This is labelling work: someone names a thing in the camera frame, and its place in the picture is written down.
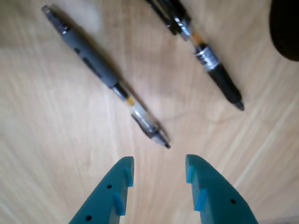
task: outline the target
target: pen tip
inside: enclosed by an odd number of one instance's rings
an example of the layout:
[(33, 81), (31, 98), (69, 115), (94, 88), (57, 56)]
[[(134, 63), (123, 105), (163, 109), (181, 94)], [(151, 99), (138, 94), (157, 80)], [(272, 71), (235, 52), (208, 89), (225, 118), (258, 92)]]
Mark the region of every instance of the pen tip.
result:
[(165, 146), (167, 149), (170, 149), (170, 148), (171, 148), (171, 146), (168, 144), (168, 142), (166, 142), (166, 143), (164, 144), (164, 146)]
[(244, 103), (242, 101), (239, 101), (238, 103), (234, 104), (236, 108), (238, 108), (240, 111), (244, 111), (245, 107), (244, 107)]

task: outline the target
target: pen barrel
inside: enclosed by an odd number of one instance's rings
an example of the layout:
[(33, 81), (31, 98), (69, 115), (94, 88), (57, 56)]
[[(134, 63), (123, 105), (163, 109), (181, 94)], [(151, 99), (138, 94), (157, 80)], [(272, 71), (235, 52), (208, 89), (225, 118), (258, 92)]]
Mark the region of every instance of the pen barrel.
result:
[(207, 72), (230, 103), (236, 104), (242, 100), (240, 91), (236, 88), (222, 64), (218, 64), (214, 69)]
[(62, 35), (62, 39), (105, 85), (112, 88), (119, 82), (116, 72), (109, 66), (104, 57), (78, 31), (71, 29)]
[(212, 48), (207, 44), (201, 44), (199, 49), (195, 53), (196, 57), (220, 88), (225, 98), (232, 104), (240, 102), (242, 100), (240, 91), (234, 85)]

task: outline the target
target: black object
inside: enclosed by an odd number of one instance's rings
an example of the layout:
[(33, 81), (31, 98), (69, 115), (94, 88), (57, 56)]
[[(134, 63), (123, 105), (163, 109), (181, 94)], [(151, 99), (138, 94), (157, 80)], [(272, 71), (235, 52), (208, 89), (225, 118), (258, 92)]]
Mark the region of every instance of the black object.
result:
[(280, 54), (299, 61), (299, 2), (298, 0), (272, 0), (270, 34)]
[(181, 26), (178, 25), (176, 19), (179, 21), (191, 21), (186, 9), (178, 0), (146, 0), (152, 9), (161, 18), (167, 28), (174, 34), (181, 34)]
[(244, 111), (244, 104), (242, 103), (242, 96), (240, 91), (234, 85), (233, 81), (226, 72), (222, 64), (218, 64), (213, 70), (208, 71), (211, 78), (216, 82), (221, 89), (225, 98), (235, 105), (239, 110)]
[(174, 35), (181, 34), (185, 41), (190, 40), (193, 43), (196, 57), (216, 82), (225, 98), (239, 110), (244, 111), (240, 91), (234, 85), (211, 46), (203, 43), (200, 36), (192, 30), (191, 18), (183, 5), (178, 0), (146, 1)]

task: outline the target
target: pen grip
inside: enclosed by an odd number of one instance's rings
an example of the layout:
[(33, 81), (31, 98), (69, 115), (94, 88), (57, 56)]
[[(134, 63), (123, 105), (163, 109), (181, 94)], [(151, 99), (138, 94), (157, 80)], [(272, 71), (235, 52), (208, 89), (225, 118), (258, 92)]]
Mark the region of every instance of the pen grip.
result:
[(112, 88), (119, 82), (115, 71), (79, 32), (71, 29), (62, 35), (62, 39), (105, 85)]
[(230, 103), (235, 104), (241, 101), (242, 96), (240, 91), (236, 88), (221, 63), (212, 70), (209, 70), (208, 74), (216, 82), (217, 86), (221, 89), (222, 93)]

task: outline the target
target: pen clip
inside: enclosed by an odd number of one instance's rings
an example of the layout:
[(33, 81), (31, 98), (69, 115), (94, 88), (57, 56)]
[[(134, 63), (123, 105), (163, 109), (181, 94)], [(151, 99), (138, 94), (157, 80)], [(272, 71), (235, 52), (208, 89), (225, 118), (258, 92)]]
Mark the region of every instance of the pen clip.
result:
[(178, 0), (146, 0), (167, 28), (174, 34), (186, 39), (185, 30), (191, 18)]

